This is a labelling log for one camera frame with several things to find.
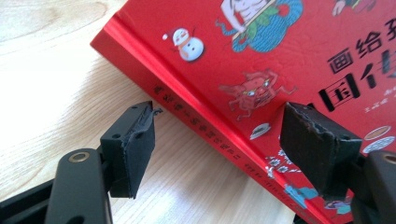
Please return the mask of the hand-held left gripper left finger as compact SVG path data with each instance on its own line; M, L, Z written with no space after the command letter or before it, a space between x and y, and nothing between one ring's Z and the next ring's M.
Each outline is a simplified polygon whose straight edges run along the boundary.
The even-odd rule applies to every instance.
M103 159L110 163L113 198L135 198L155 148L151 101L130 106L100 138Z

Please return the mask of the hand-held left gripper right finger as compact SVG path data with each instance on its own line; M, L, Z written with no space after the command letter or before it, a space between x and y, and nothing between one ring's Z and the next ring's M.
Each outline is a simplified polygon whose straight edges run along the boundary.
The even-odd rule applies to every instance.
M285 104L280 146L326 201L347 196L349 164L360 154L362 140L308 105Z

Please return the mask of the red picture book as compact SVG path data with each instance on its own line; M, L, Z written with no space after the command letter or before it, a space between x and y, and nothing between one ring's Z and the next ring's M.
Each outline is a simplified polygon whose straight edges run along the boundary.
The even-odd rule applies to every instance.
M396 0L127 0L92 46L311 224L346 224L283 152L288 102L396 151Z

